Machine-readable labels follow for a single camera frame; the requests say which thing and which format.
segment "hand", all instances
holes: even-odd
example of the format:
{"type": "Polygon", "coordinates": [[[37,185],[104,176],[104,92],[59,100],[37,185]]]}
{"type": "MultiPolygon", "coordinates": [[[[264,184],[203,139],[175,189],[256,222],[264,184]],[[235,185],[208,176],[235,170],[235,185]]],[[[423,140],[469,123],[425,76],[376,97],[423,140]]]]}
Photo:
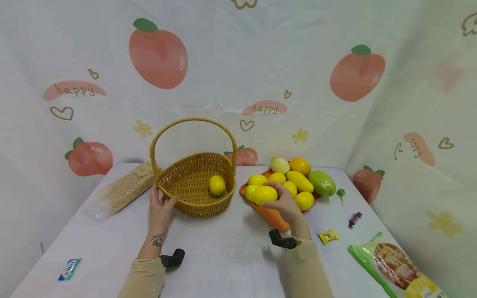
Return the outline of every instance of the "hand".
{"type": "Polygon", "coordinates": [[[274,202],[263,202],[262,206],[278,210],[281,218],[290,224],[290,231],[293,237],[311,240],[308,223],[288,189],[278,182],[269,181],[265,182],[263,185],[275,188],[280,198],[278,201],[274,202]]]}
{"type": "Polygon", "coordinates": [[[151,188],[149,207],[149,233],[164,234],[169,227],[171,220],[172,208],[177,203],[178,198],[172,197],[167,202],[162,198],[159,199],[159,191],[157,184],[154,183],[151,188]]]}
{"type": "Polygon", "coordinates": [[[281,218],[287,223],[303,218],[303,213],[301,213],[301,210],[298,208],[297,203],[295,203],[288,189],[278,182],[265,182],[263,185],[275,188],[279,196],[278,201],[263,202],[263,207],[278,210],[281,218]]]}
{"type": "Polygon", "coordinates": [[[169,227],[172,208],[178,200],[176,196],[167,202],[159,199],[156,183],[152,185],[149,199],[151,201],[149,206],[149,234],[147,234],[139,255],[137,255],[137,260],[155,259],[161,255],[162,242],[169,227]]]}

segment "wicker basket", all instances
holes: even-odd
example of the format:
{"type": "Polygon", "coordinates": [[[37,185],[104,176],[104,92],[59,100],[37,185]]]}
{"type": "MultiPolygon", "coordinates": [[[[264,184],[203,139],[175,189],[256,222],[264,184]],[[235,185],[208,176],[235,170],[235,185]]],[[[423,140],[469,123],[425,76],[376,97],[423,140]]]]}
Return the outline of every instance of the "wicker basket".
{"type": "Polygon", "coordinates": [[[151,162],[154,181],[166,197],[177,196],[176,208],[186,215],[194,217],[216,216],[225,211],[234,194],[235,163],[237,143],[232,133],[222,124],[206,118],[185,118],[164,127],[152,140],[151,162]],[[159,137],[172,126],[187,121],[204,121],[222,128],[232,140],[232,163],[225,156],[204,152],[189,155],[159,173],[155,159],[156,143],[159,137]],[[212,176],[219,175],[225,181],[225,193],[220,196],[211,194],[208,183],[212,176]]]}

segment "wall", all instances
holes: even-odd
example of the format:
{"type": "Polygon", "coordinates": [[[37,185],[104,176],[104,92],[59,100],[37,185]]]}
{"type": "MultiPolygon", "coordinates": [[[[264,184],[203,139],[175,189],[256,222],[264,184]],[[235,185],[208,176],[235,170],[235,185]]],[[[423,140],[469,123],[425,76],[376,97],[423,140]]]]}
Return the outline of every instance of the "wall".
{"type": "Polygon", "coordinates": [[[99,182],[58,156],[67,144],[0,39],[0,297],[9,297],[99,182]]]}
{"type": "Polygon", "coordinates": [[[477,293],[477,35],[464,36],[477,29],[476,15],[474,1],[427,7],[345,168],[417,267],[450,297],[477,293]]]}
{"type": "MultiPolygon", "coordinates": [[[[0,272],[11,280],[0,280],[0,297],[13,291],[40,257],[39,243],[51,243],[112,164],[147,159],[153,134],[176,119],[224,124],[245,147],[238,164],[301,155],[312,165],[344,167],[373,104],[387,105],[384,88],[397,75],[412,75],[399,69],[412,51],[403,44],[422,38],[414,35],[415,22],[433,5],[1,3],[0,171],[8,182],[0,236],[8,244],[0,272]]],[[[231,146],[210,124],[184,123],[156,150],[159,162],[170,162],[231,146]]],[[[362,159],[359,152],[350,169],[360,164],[353,162],[362,159]]]]}

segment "snack package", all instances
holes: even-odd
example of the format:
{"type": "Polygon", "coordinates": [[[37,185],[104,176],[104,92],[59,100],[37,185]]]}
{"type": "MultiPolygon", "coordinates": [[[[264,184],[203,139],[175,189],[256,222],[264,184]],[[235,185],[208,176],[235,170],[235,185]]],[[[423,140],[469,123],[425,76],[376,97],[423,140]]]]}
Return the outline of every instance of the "snack package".
{"type": "Polygon", "coordinates": [[[59,281],[63,280],[70,280],[73,276],[73,272],[76,269],[76,266],[80,263],[81,259],[71,259],[66,264],[66,268],[64,269],[63,273],[58,278],[59,281]]]}
{"type": "Polygon", "coordinates": [[[153,181],[151,162],[143,163],[100,190],[85,213],[96,220],[114,215],[150,188],[153,181]]]}
{"type": "Polygon", "coordinates": [[[412,263],[397,245],[378,234],[363,246],[348,251],[363,264],[392,298],[449,298],[412,263]]]}

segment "green mango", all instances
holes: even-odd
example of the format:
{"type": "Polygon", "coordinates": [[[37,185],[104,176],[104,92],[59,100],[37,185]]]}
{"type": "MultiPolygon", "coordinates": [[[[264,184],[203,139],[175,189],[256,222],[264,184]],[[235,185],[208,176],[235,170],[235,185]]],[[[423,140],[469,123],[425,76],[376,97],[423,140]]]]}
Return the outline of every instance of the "green mango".
{"type": "Polygon", "coordinates": [[[313,184],[314,192],[322,196],[332,196],[336,192],[336,184],[323,171],[313,171],[308,174],[308,181],[313,184]]]}

